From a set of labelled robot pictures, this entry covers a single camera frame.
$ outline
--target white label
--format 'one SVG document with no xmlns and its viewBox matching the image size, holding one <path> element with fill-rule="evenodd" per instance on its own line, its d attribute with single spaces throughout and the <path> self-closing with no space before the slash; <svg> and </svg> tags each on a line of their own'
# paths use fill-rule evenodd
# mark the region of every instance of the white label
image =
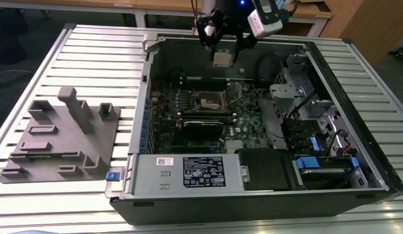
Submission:
<svg viewBox="0 0 403 234">
<path fill-rule="evenodd" d="M 113 4 L 115 6 L 124 6 L 124 7 L 133 7 L 133 5 L 132 4 Z"/>
<path fill-rule="evenodd" d="M 172 166 L 173 165 L 173 158 L 172 157 L 159 157 L 156 160 L 157 166 Z"/>
<path fill-rule="evenodd" d="M 271 6 L 264 6 L 261 9 L 263 9 L 263 11 L 264 11 L 265 13 L 272 12 Z"/>
</svg>

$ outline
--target barcode sticker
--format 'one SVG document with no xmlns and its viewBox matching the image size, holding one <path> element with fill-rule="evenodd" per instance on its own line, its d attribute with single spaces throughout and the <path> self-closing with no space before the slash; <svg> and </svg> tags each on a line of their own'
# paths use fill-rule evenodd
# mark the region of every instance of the barcode sticker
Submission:
<svg viewBox="0 0 403 234">
<path fill-rule="evenodd" d="M 159 157 L 156 159 L 157 166 L 172 166 L 173 165 L 173 158 L 172 157 Z"/>
</svg>

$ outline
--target metal bracket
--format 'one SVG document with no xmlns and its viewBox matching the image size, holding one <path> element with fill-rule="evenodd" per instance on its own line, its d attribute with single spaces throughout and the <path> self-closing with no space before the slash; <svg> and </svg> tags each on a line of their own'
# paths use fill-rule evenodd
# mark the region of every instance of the metal bracket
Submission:
<svg viewBox="0 0 403 234">
<path fill-rule="evenodd" d="M 149 47 L 157 43 L 157 33 L 145 33 L 143 35 L 143 51 L 149 52 Z"/>
</svg>

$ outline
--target power supply label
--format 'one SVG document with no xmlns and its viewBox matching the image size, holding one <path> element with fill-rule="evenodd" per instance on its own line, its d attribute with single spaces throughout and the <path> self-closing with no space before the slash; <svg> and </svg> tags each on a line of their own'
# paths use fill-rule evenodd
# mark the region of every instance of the power supply label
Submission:
<svg viewBox="0 0 403 234">
<path fill-rule="evenodd" d="M 184 157 L 183 165 L 187 188 L 225 186 L 223 157 Z"/>
</svg>

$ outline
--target black metal side panel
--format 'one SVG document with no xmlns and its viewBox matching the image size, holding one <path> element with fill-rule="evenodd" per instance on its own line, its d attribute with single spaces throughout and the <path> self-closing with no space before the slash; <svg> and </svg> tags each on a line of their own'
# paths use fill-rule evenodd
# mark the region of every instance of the black metal side panel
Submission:
<svg viewBox="0 0 403 234">
<path fill-rule="evenodd" d="M 336 76 L 332 73 L 332 70 L 324 60 L 324 57 L 317 49 L 317 46 L 313 42 L 307 43 L 311 55 L 316 61 L 317 67 L 323 73 L 325 81 L 331 90 L 333 91 L 333 95 L 340 103 L 343 111 L 348 117 L 349 123 L 356 131 L 357 137 L 363 143 L 363 146 L 371 156 L 371 159 L 375 163 L 375 166 L 379 170 L 379 173 L 384 179 L 387 186 L 389 187 L 391 193 L 400 193 L 403 195 L 403 181 L 397 176 L 397 173 L 389 163 L 387 156 L 375 140 L 375 137 L 363 121 L 363 118 L 352 104 L 347 93 L 339 83 Z"/>
<path fill-rule="evenodd" d="M 132 225 L 207 223 L 335 216 L 388 195 L 381 191 L 135 201 L 112 198 L 111 205 Z"/>
</svg>

